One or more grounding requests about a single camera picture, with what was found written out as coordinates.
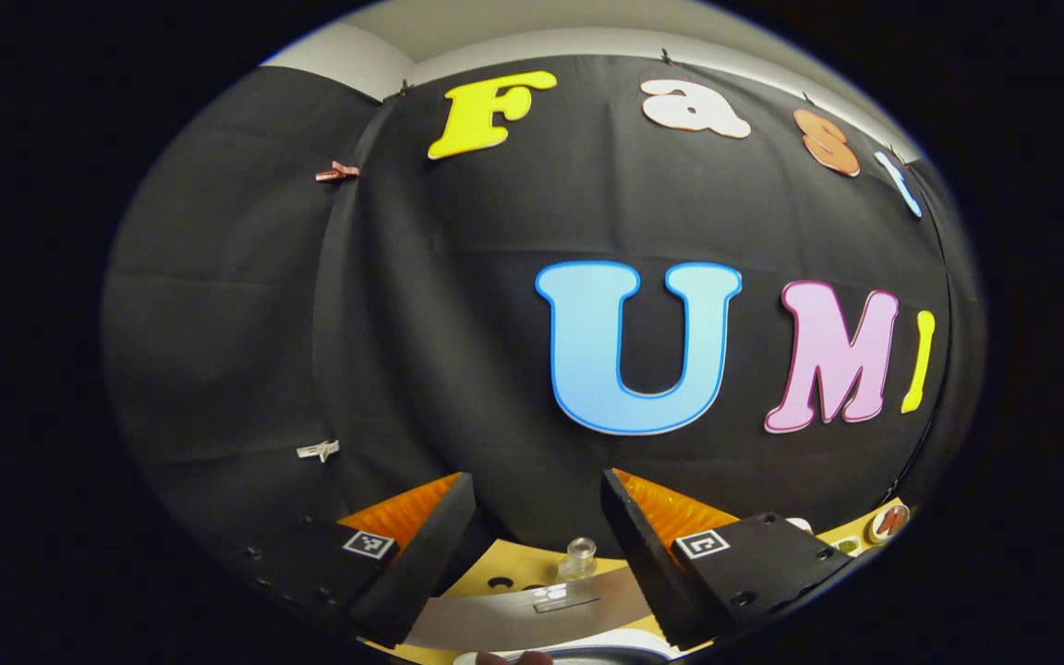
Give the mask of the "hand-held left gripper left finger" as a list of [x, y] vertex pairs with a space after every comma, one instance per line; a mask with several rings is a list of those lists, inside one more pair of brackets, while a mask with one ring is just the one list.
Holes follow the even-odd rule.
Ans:
[[476, 510], [472, 475], [451, 473], [340, 519], [272, 527], [226, 551], [225, 562], [325, 630], [397, 647]]

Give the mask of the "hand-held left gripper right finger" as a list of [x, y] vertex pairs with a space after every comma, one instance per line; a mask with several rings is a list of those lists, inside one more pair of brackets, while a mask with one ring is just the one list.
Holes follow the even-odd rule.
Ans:
[[602, 473], [602, 511], [664, 638], [688, 649], [760, 630], [848, 573], [845, 554], [779, 514], [722, 519], [615, 468]]

